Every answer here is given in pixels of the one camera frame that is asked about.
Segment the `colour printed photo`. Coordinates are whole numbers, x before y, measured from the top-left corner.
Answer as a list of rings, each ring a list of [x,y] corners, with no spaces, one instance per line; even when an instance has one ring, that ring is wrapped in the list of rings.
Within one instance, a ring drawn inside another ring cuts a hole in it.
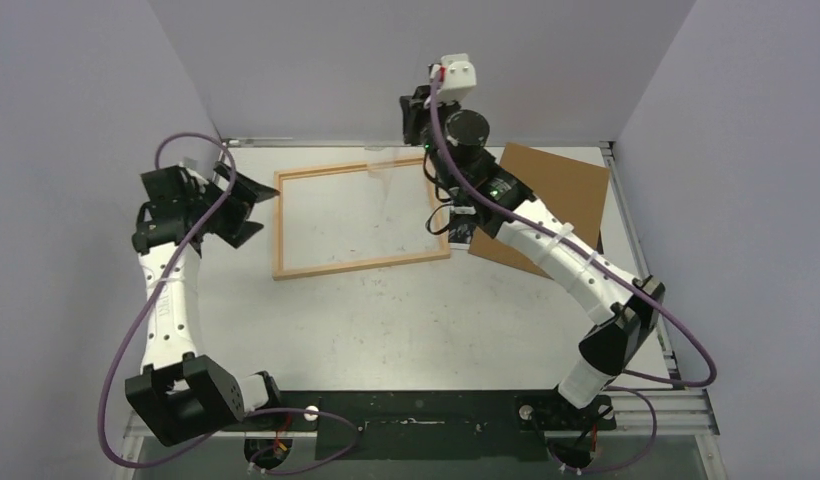
[[[471,206],[451,205],[447,239],[452,249],[468,250],[470,248],[475,224],[475,209]]]

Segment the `brown frame backing board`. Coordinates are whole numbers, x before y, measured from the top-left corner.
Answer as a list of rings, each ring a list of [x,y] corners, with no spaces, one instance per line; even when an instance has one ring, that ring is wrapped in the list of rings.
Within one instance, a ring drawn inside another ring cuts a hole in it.
[[[600,228],[610,172],[596,147],[539,149],[508,143],[488,152],[557,219],[572,224],[574,233],[588,246],[602,249]]]

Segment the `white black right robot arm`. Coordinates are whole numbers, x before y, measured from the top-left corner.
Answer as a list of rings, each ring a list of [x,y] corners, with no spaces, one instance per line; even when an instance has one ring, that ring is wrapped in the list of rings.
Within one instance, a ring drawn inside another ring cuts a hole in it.
[[[615,266],[558,219],[487,150],[483,115],[457,101],[433,104],[421,85],[399,99],[402,139],[421,146],[431,182],[449,199],[473,208],[477,229],[530,260],[575,299],[593,327],[578,344],[579,358],[555,388],[554,421],[579,427],[591,403],[629,365],[656,328],[664,285]]]

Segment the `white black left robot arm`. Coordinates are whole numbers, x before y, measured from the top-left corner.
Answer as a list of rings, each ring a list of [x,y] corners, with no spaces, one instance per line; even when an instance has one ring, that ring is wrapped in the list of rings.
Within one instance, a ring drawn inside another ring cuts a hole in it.
[[[215,235],[238,248],[263,228],[253,207],[278,196],[217,162],[220,187],[185,165],[142,174],[148,194],[132,236],[150,306],[140,372],[125,382],[128,403],[157,440],[174,446],[241,423],[268,431],[285,405],[274,378],[237,378],[203,352],[198,325],[202,242]]]

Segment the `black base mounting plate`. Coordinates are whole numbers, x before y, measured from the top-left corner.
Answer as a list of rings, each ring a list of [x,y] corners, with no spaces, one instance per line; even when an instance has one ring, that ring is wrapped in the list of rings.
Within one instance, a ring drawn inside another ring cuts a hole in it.
[[[592,430],[617,423],[608,396],[578,410],[550,390],[290,391],[286,407],[315,406],[362,428],[349,460],[543,461],[542,435],[586,448]]]

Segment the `aluminium front extrusion rail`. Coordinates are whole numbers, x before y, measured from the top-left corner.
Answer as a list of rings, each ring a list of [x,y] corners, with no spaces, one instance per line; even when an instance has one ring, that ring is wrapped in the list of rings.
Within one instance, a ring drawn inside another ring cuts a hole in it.
[[[720,432],[704,391],[640,390],[620,387],[600,395],[583,413],[567,412],[544,390],[288,391],[287,405],[300,408],[291,424],[282,414],[252,418],[225,427],[223,436],[266,437],[276,429],[288,437],[313,436],[337,422],[315,420],[312,410],[344,417],[364,431],[378,427],[461,427],[481,433],[506,431],[576,434],[592,422],[602,432],[620,435],[717,435]]]

